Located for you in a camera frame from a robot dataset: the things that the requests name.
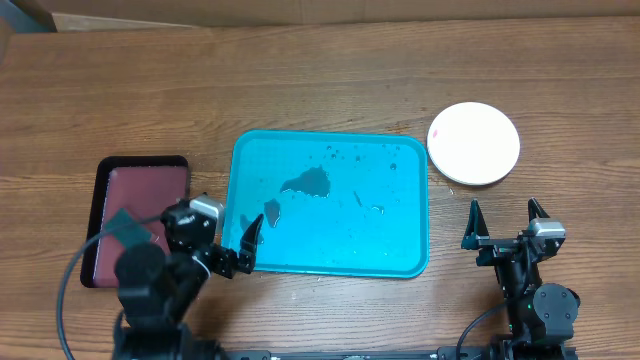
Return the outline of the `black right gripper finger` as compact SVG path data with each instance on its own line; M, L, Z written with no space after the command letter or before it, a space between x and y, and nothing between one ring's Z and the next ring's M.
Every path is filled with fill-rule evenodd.
M530 221L533 221L534 219L537 219L537 218L549 218L549 215L543 209L543 207L540 205L539 201L535 197L532 197L528 200L527 208L528 208L528 218Z
M461 242L465 250L479 250L481 242L489 240L489 231L484 220L479 202L473 199L470 204L469 219Z

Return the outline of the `green scrubbing sponge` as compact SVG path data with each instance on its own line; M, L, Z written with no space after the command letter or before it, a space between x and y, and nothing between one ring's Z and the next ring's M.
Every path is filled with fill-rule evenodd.
M151 242L154 234L128 210L121 208L106 222L109 232L125 249Z

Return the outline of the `white plate with pink rim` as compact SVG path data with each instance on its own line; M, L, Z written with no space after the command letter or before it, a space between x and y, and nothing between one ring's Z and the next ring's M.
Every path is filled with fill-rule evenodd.
M431 162L448 179L470 186L495 183L515 167L521 150L514 123L497 108L463 102L442 110L426 136Z

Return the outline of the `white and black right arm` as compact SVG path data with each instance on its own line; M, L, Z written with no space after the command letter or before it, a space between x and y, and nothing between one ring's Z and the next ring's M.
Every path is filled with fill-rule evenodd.
M528 219L527 228L516 237L493 238L474 199L461 248L476 250L476 265L493 268L502 288L504 301L481 317L505 310L511 334L492 345L490 354L505 359L566 359L564 343L574 336L580 297L565 286L544 283L538 269L539 263L557 255L566 229L535 198L528 200Z

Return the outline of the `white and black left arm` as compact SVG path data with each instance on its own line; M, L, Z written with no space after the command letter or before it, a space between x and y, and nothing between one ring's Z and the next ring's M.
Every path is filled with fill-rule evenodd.
M216 340L196 338L183 322L189 306L214 275L231 279L256 265L262 214L249 224L235 251L215 242L224 207L206 194L181 199L159 216L170 253L141 243L115 265L123 307L114 325L114 359L223 360Z

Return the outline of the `black tray with pink liquid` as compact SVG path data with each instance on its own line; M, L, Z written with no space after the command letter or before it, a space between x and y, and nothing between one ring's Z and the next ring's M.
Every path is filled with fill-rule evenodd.
M164 156L109 156L98 165L89 213L87 237L106 227L118 212L124 222L160 214L189 194L190 170L186 158ZM105 236L85 252L80 282L87 288L114 288L116 260L124 244Z

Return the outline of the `blue plastic tray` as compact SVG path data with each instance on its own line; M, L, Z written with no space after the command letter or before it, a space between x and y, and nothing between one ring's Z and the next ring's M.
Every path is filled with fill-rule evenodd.
M222 243L258 216L259 271L413 278L430 257L427 154L399 135L252 130L235 143Z

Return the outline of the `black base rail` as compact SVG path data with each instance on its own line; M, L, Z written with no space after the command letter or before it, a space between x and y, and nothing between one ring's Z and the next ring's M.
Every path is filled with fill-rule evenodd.
M453 360L458 359L455 347L441 347L437 350L426 351L385 351L385 352L295 352L295 353L271 353L266 350L243 350L225 352L221 349L197 349L194 354L187 355L144 355L133 356L128 359L230 359L230 360ZM507 359L498 355L490 355L489 350L481 347L466 347L461 350L460 359L466 360L489 360ZM579 357L574 348L567 348L564 357L552 355L543 358L541 355L520 356L514 359L571 359L578 360Z

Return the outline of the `cardboard back wall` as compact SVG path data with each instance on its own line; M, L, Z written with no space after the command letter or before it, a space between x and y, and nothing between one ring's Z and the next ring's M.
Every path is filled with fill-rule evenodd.
M16 0L17 31L637 16L639 0Z

